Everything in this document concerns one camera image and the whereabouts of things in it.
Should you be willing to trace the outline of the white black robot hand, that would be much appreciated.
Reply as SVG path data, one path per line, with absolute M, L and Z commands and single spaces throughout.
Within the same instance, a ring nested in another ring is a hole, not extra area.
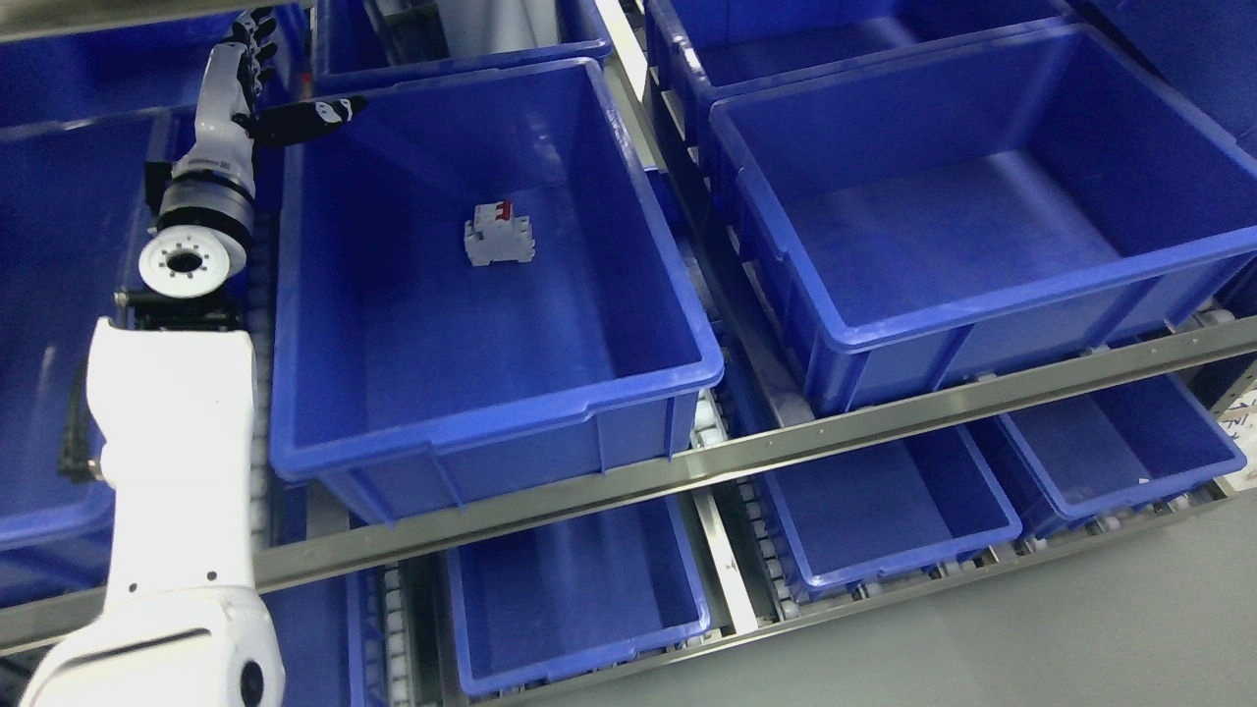
M 194 107 L 194 145 L 171 167 L 171 181 L 205 180 L 255 192 L 256 146 L 280 148 L 333 135 L 368 106 L 362 94 L 263 106 L 277 43 L 273 9 L 239 13 L 207 53 Z

